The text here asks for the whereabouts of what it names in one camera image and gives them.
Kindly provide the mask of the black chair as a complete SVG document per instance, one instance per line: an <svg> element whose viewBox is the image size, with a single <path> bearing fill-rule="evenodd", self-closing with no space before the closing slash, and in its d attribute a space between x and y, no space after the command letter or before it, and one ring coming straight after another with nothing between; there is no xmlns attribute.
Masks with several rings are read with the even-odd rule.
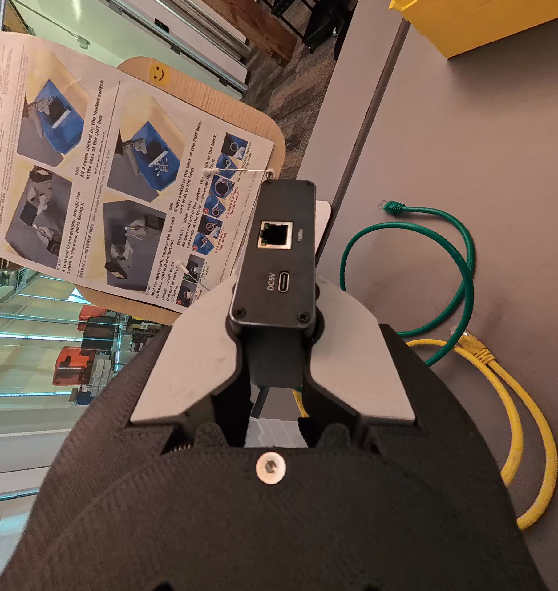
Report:
<svg viewBox="0 0 558 591"><path fill-rule="evenodd" d="M354 14L356 1L317 1L303 36L303 45L313 54L324 42L345 31Z"/></svg>

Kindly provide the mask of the white sign stand base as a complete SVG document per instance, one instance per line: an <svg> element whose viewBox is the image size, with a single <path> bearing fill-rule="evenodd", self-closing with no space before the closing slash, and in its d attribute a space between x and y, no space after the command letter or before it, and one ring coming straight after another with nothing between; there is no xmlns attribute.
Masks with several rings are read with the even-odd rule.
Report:
<svg viewBox="0 0 558 591"><path fill-rule="evenodd" d="M314 218L314 253L316 255L319 252L319 247L325 235L331 216L332 205L324 200L316 200Z"/></svg>

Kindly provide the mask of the printed instruction sheet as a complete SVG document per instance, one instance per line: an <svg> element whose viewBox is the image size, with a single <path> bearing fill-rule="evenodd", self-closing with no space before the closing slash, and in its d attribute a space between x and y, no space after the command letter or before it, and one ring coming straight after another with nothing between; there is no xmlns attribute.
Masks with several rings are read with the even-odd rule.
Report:
<svg viewBox="0 0 558 591"><path fill-rule="evenodd" d="M176 314L231 275L275 144L0 32L0 256Z"/></svg>

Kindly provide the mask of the orange tool case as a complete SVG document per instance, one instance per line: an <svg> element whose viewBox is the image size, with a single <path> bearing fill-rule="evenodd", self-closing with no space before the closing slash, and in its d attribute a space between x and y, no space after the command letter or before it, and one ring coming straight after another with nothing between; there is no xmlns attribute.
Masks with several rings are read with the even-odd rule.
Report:
<svg viewBox="0 0 558 591"><path fill-rule="evenodd" d="M67 346L62 348L55 362L54 386L88 385L96 351Z"/></svg>

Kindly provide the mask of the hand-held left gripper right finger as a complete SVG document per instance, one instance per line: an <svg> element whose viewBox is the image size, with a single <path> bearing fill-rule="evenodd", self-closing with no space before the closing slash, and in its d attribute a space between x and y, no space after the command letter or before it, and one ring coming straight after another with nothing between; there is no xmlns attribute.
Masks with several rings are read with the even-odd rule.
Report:
<svg viewBox="0 0 558 591"><path fill-rule="evenodd" d="M416 415L376 317L330 281L316 284L322 322L302 388L309 418L322 430L344 425L357 444L370 427L412 426Z"/></svg>

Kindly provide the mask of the yellow plastic bin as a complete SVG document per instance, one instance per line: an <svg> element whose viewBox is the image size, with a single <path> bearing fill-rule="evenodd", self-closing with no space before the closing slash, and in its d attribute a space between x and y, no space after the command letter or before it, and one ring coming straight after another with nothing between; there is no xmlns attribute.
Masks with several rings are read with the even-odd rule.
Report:
<svg viewBox="0 0 558 591"><path fill-rule="evenodd" d="M558 1L391 1L389 9L445 58L558 19Z"/></svg>

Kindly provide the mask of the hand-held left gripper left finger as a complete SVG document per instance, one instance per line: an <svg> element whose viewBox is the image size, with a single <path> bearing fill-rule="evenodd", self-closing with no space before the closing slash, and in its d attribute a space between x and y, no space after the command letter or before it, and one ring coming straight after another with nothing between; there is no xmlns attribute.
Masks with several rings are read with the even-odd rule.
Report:
<svg viewBox="0 0 558 591"><path fill-rule="evenodd" d="M201 425L216 423L231 447L244 447L253 405L242 345L228 319L236 281L231 276L177 318L132 424L178 425L194 440Z"/></svg>

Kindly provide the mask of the black network switch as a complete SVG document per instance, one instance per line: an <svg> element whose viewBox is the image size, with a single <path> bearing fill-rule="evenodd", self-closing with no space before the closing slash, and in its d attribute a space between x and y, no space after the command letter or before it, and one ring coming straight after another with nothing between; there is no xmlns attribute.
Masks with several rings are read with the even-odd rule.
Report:
<svg viewBox="0 0 558 591"><path fill-rule="evenodd" d="M229 309L242 360L258 387L303 384L317 328L315 204L308 181L260 186Z"/></svg>

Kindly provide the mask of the wooden beam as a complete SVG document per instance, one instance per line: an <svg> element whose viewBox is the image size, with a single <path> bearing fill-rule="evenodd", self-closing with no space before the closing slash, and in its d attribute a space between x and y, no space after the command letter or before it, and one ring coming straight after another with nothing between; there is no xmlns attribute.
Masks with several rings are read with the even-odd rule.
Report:
<svg viewBox="0 0 558 591"><path fill-rule="evenodd" d="M255 48L262 50L280 67L290 63L298 38L283 23L271 15L262 1L246 1L248 33L243 35Z"/></svg>

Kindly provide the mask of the wooden sign board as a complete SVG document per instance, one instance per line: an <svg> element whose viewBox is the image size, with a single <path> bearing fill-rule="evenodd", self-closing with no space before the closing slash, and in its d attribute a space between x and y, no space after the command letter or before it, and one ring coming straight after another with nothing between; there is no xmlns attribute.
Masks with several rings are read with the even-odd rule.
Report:
<svg viewBox="0 0 558 591"><path fill-rule="evenodd" d="M274 148L269 158L268 167L274 173L276 179L280 177L285 160L285 141L281 129L273 119L267 114L166 64L171 70L170 83L166 87L153 86L149 82L149 67L152 62L162 63L154 58L132 57L122 62L118 66L118 70L152 87L159 88L165 93L232 125L272 141ZM93 306L103 307L165 326L174 324L180 315L180 313L166 308L107 294L87 287L76 285L76 289Z"/></svg>

